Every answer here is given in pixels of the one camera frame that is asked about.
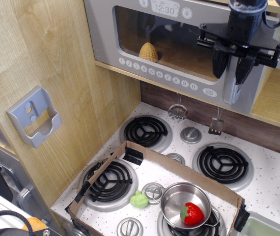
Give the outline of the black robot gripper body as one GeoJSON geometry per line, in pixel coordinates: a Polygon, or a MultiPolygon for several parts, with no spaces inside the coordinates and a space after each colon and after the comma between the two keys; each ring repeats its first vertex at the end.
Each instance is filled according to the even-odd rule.
{"type": "Polygon", "coordinates": [[[227,23],[202,23],[197,45],[219,48],[230,56],[245,57],[250,51],[257,53],[257,65],[275,68],[280,57],[280,42],[267,35],[261,24],[274,29],[277,25],[267,23],[264,10],[237,12],[231,10],[227,23]]]}

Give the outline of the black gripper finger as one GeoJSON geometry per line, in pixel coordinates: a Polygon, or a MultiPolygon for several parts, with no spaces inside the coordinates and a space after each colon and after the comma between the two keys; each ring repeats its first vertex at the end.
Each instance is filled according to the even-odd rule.
{"type": "Polygon", "coordinates": [[[241,85],[245,82],[253,67],[257,65],[257,55],[246,55],[238,59],[238,64],[235,71],[236,85],[241,85]]]}
{"type": "Polygon", "coordinates": [[[219,48],[213,49],[213,54],[212,54],[213,74],[217,79],[220,79],[223,73],[225,72],[228,61],[229,61],[229,54],[227,52],[224,52],[219,48]]]}

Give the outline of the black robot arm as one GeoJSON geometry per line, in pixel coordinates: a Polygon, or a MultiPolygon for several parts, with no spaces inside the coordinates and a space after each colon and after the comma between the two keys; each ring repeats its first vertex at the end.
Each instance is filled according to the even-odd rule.
{"type": "Polygon", "coordinates": [[[227,68],[229,58],[237,57],[236,84],[245,82],[253,67],[260,64],[276,68],[280,57],[280,42],[268,36],[261,27],[280,27],[267,22],[266,0],[230,0],[227,23],[202,23],[199,25],[199,46],[212,50],[213,74],[220,78],[227,68]]]}

